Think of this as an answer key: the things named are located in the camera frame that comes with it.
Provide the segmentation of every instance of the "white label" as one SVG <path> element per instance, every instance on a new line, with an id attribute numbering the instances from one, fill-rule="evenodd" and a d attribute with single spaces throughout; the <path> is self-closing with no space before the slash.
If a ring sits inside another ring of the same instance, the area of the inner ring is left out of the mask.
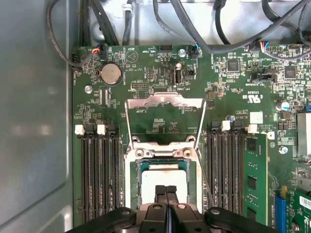
<path id="1" fill-rule="evenodd" d="M 308 200 L 304 197 L 299 197 L 299 202 L 303 207 L 306 207 L 309 210 L 311 210 L 311 200 Z"/>

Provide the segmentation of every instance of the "capacitor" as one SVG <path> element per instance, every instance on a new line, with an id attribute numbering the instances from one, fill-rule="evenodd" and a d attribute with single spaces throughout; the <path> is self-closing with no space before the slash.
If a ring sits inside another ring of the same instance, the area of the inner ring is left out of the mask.
<path id="1" fill-rule="evenodd" d="M 225 118 L 226 118 L 226 120 L 229 120 L 230 122 L 235 121 L 235 116 L 234 115 L 227 115 Z"/>
<path id="2" fill-rule="evenodd" d="M 276 104 L 276 109 L 278 111 L 288 111 L 290 109 L 290 103 L 287 101 L 279 102 Z"/>
<path id="3" fill-rule="evenodd" d="M 279 147 L 278 152 L 280 154 L 286 154 L 288 152 L 288 148 L 285 146 L 281 146 L 281 147 Z"/>

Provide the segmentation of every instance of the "silver metal frame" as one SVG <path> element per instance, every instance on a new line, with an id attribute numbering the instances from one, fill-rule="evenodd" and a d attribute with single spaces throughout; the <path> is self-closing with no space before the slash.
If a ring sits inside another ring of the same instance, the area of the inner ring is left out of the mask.
<path id="1" fill-rule="evenodd" d="M 171 142 L 169 145 L 159 145 L 157 142 L 139 142 L 132 137 L 128 109 L 137 107 L 156 107 L 159 104 L 171 103 L 174 107 L 202 108 L 196 137 L 188 136 L 185 142 Z M 125 101 L 125 115 L 129 134 L 129 145 L 124 155 L 125 172 L 125 206 L 131 207 L 130 163 L 138 159 L 156 157 L 184 158 L 196 162 L 196 199 L 199 212 L 202 211 L 202 168 L 201 153 L 198 148 L 207 101 L 205 99 L 186 99 L 176 92 L 158 92 L 146 99 L 131 99 Z"/>

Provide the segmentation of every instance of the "black chip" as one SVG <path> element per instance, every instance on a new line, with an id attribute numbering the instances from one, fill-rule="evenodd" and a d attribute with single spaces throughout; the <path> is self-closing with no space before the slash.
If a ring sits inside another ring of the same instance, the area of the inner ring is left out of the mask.
<path id="1" fill-rule="evenodd" d="M 296 79 L 296 67 L 285 67 L 284 74 L 286 79 Z"/>
<path id="2" fill-rule="evenodd" d="M 214 91 L 208 91 L 207 98 L 214 100 L 216 98 L 216 93 Z"/>
<path id="3" fill-rule="evenodd" d="M 253 177 L 247 177 L 247 186 L 251 189 L 256 190 L 257 187 L 257 180 Z"/>
<path id="4" fill-rule="evenodd" d="M 283 123 L 278 123 L 277 124 L 277 130 L 283 130 L 284 127 L 283 127 Z"/>
<path id="5" fill-rule="evenodd" d="M 288 130 L 288 124 L 287 123 L 283 124 L 283 130 Z"/>
<path id="6" fill-rule="evenodd" d="M 256 221 L 256 212 L 251 210 L 250 208 L 247 208 L 247 217 L 253 221 Z"/>
<path id="7" fill-rule="evenodd" d="M 239 71 L 239 60 L 228 60 L 228 71 Z"/>
<path id="8" fill-rule="evenodd" d="M 281 112 L 280 118 L 283 120 L 288 120 L 291 118 L 291 113 L 290 112 Z"/>
<path id="9" fill-rule="evenodd" d="M 163 125 L 159 125 L 158 133 L 164 133 L 164 127 L 163 127 Z"/>
<path id="10" fill-rule="evenodd" d="M 208 102 L 207 102 L 207 107 L 208 107 L 208 108 L 215 107 L 215 102 L 214 102 L 214 101 L 208 101 Z"/>
<path id="11" fill-rule="evenodd" d="M 246 139 L 246 149 L 250 151 L 256 151 L 256 139 L 247 138 Z"/>

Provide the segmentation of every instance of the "screw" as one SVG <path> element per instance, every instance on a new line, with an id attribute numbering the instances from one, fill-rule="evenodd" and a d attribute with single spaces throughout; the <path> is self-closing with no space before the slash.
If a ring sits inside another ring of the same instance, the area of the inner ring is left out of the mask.
<path id="1" fill-rule="evenodd" d="M 298 232 L 298 231 L 300 230 L 298 224 L 295 223 L 295 222 L 292 222 L 292 229 L 293 229 L 295 232 Z"/>
<path id="2" fill-rule="evenodd" d="M 135 155 L 136 155 L 136 157 L 141 158 L 142 156 L 144 156 L 144 151 L 141 150 L 141 149 L 138 149 L 138 150 L 135 152 Z"/>
<path id="3" fill-rule="evenodd" d="M 178 50 L 178 56 L 185 57 L 186 56 L 186 51 L 184 49 Z"/>
<path id="4" fill-rule="evenodd" d="M 212 214 L 214 214 L 214 215 L 219 215 L 220 214 L 219 210 L 211 210 L 210 212 Z"/>
<path id="5" fill-rule="evenodd" d="M 123 212 L 122 212 L 122 215 L 129 215 L 129 214 L 130 214 L 129 211 L 123 211 Z"/>
<path id="6" fill-rule="evenodd" d="M 93 88 L 91 85 L 86 85 L 85 88 L 84 88 L 84 91 L 87 93 L 87 94 L 91 94 L 92 91 L 93 91 Z"/>
<path id="7" fill-rule="evenodd" d="M 179 205 L 177 206 L 177 208 L 178 208 L 178 209 L 185 209 L 185 208 L 186 208 L 186 206 L 185 206 L 185 205 L 183 205 L 183 204 L 179 204 Z"/>
<path id="8" fill-rule="evenodd" d="M 285 147 L 285 146 L 281 146 L 279 149 L 278 149 L 278 152 L 280 154 L 286 154 L 288 152 L 288 148 Z"/>
<path id="9" fill-rule="evenodd" d="M 184 157 L 192 156 L 192 151 L 190 149 L 185 149 L 183 152 Z"/>

